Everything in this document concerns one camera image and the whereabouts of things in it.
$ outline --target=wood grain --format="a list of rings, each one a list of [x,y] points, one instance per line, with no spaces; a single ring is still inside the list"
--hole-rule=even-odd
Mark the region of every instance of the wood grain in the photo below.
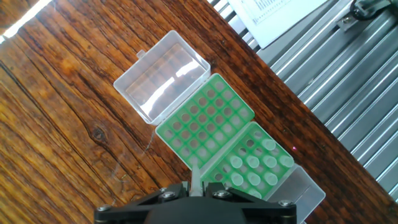
[[[190,179],[113,88],[173,29],[326,192],[307,223],[398,223],[388,194],[201,0],[54,1],[0,45],[2,223],[90,223],[99,205]]]
[[[39,0],[1,0],[0,35],[22,18]]]

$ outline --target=gray metal rail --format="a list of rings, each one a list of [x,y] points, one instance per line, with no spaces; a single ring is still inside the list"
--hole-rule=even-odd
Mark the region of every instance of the gray metal rail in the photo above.
[[[398,202],[398,18],[344,31],[350,0],[330,0],[260,49],[227,0],[208,0]]]

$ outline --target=metal panel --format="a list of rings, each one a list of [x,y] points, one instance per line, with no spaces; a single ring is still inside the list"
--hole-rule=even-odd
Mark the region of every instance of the metal panel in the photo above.
[[[398,201],[398,19],[342,30],[351,0],[327,1],[259,49],[226,0],[208,1]]]
[[[395,27],[317,104],[313,113],[323,123],[351,98],[366,81],[398,50]]]
[[[388,192],[389,195],[398,203],[398,183],[395,185],[395,187]]]
[[[398,157],[398,131],[370,158],[364,167],[373,177],[378,177]]]
[[[392,162],[385,171],[376,179],[380,185],[386,190],[390,191],[396,184],[398,184],[398,157]]]
[[[395,17],[383,13],[337,56],[298,97],[312,109],[390,31]]]
[[[398,52],[329,119],[326,127],[339,136],[398,77],[397,65]]]

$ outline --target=white paper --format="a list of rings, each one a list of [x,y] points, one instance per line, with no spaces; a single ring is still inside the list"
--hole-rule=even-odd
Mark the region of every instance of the white paper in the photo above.
[[[327,0],[228,0],[263,49]]]

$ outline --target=clear plastic lid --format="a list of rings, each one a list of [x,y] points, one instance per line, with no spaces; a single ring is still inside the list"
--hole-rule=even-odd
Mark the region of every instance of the clear plastic lid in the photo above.
[[[114,83],[147,124],[158,125],[210,76],[210,65],[174,30]]]
[[[325,192],[297,164],[284,175],[264,200],[290,200],[297,206],[297,223],[302,223],[326,197]]]

